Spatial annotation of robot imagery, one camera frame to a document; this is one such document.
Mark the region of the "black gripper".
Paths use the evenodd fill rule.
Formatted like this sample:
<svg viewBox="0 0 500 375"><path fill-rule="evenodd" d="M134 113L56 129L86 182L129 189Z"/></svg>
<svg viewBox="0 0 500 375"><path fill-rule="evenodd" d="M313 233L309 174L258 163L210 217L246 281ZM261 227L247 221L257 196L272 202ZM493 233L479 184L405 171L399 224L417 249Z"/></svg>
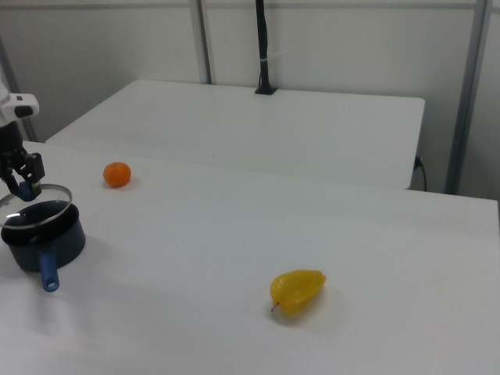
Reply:
<svg viewBox="0 0 500 375"><path fill-rule="evenodd" d="M23 178L19 184L14 177L15 172ZM41 154L26 153L17 122L1 127L1 180L7 185L10 193L18 198L39 196L40 183L44 176Z"/></svg>

